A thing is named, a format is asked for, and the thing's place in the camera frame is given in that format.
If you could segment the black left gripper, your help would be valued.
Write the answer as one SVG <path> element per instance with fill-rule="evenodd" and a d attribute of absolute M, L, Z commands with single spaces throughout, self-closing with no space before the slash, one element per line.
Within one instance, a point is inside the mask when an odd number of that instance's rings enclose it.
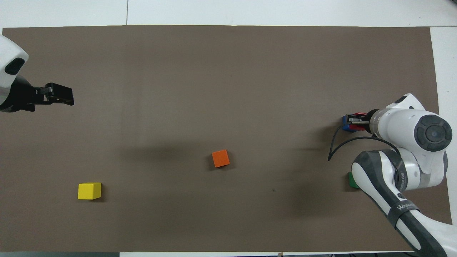
<path fill-rule="evenodd" d="M 0 110 L 7 113 L 20 110 L 34 112 L 36 105 L 66 104 L 73 106 L 75 104 L 73 90 L 69 87 L 47 83 L 44 86 L 44 94 L 41 94 L 40 90 L 41 87 L 34 87 L 26 78 L 18 76 L 14 79 Z"/>

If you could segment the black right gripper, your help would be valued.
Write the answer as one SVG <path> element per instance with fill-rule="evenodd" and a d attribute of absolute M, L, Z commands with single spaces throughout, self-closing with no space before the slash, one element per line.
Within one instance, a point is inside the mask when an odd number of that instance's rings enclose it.
<path fill-rule="evenodd" d="M 366 113 L 354 113 L 347 115 L 347 124 L 352 124 L 352 130 L 366 130 L 371 132 L 370 121 L 374 115 L 374 110 Z"/>

